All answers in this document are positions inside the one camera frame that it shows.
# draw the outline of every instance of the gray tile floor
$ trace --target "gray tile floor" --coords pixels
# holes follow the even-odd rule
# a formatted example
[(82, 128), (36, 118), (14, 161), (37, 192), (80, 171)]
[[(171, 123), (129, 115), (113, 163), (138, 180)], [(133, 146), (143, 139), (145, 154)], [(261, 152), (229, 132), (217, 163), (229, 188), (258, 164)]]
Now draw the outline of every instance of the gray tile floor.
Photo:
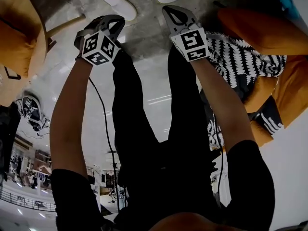
[[(75, 62), (78, 50), (73, 46), (76, 33), (83, 29), (94, 18), (114, 13), (110, 6), (103, 0), (32, 0), (45, 21), (47, 30), (79, 16), (86, 15), (86, 21), (76, 24), (69, 29), (58, 33), (53, 37), (57, 44), (47, 54), (45, 65), (35, 76), (31, 84), (25, 89), (33, 92), (40, 99), (43, 113), (51, 118), (63, 84), (68, 77)], [(121, 36), (125, 37), (123, 48), (130, 53), (135, 67), (140, 75), (143, 93), (144, 109), (149, 122), (159, 141), (168, 137), (168, 129), (171, 122), (171, 94), (168, 74), (167, 56), (171, 43), (169, 31), (162, 16), (162, 4), (156, 0), (129, 0), (137, 9), (137, 18), (126, 24)], [(214, 0), (179, 0), (172, 5), (178, 5), (190, 9), (206, 28), (217, 29), (213, 16), (217, 7)], [(249, 0), (219, 0), (230, 6), (238, 3), (246, 3)], [(106, 106), (111, 111), (114, 98), (114, 84), (112, 80), (112, 65), (96, 67), (91, 78), (96, 84)], [(84, 155), (89, 166), (98, 165), (101, 168), (111, 168), (111, 161), (105, 154), (108, 149), (105, 125), (103, 122), (103, 108), (91, 85), (88, 86), (86, 110), (84, 117), (82, 143)], [(189, 116), (192, 110), (186, 110), (183, 115)], [(114, 139), (112, 116), (109, 115), (108, 128), (111, 141)], [(22, 130), (27, 136), (36, 136), (36, 132), (22, 120), (18, 130)], [(49, 135), (43, 139), (29, 138), (34, 146), (48, 151)]]

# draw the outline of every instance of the black metal railing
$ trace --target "black metal railing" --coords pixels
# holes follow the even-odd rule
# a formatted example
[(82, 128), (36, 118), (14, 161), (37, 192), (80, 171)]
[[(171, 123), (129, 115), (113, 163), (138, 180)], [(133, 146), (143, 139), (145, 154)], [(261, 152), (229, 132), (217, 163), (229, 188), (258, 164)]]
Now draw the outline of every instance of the black metal railing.
[(50, 211), (50, 212), (56, 211), (56, 205), (54, 203), (27, 199), (3, 190), (0, 195), (0, 199), (9, 202), (13, 205), (22, 206), (28, 209), (34, 209), (39, 211)]

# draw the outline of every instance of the black t-shirt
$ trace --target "black t-shirt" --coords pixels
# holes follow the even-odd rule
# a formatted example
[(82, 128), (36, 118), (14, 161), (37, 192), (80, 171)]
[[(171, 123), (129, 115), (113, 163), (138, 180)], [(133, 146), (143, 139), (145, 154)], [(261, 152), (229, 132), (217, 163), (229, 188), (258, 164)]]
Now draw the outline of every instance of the black t-shirt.
[(209, 191), (202, 194), (199, 189), (199, 197), (204, 201), (194, 198), (188, 201), (184, 195), (182, 200), (178, 199), (178, 205), (172, 205), (172, 212), (164, 212), (163, 204), (172, 197), (172, 193), (165, 193), (161, 211), (152, 211), (151, 199), (144, 199), (141, 209), (123, 208), (115, 219), (116, 224), (102, 217), (86, 178), (69, 170), (56, 169), (52, 172), (51, 185), (58, 230), (147, 231), (159, 220), (177, 212), (196, 212), (214, 222), (243, 230), (268, 230), (275, 207), (274, 184), (257, 144), (253, 141), (236, 144), (228, 152), (227, 160), (231, 202), (226, 208), (218, 209), (213, 194)]

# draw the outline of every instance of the black and white blanket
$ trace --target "black and white blanket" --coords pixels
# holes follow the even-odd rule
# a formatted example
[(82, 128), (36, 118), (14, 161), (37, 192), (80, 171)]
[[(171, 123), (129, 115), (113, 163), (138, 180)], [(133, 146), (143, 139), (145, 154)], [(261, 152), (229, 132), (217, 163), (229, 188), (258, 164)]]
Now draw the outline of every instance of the black and white blanket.
[[(206, 32), (206, 37), (210, 53), (208, 60), (242, 101), (250, 95), (258, 76), (278, 77), (283, 71), (286, 62), (284, 55), (261, 55), (244, 40), (220, 33)], [(203, 91), (200, 95), (205, 105), (210, 146), (218, 148), (213, 111)], [(257, 112), (249, 114), (249, 117), (270, 134), (283, 128), (277, 105), (271, 96)], [(224, 145), (220, 127), (218, 126), (217, 129), (219, 140)]]

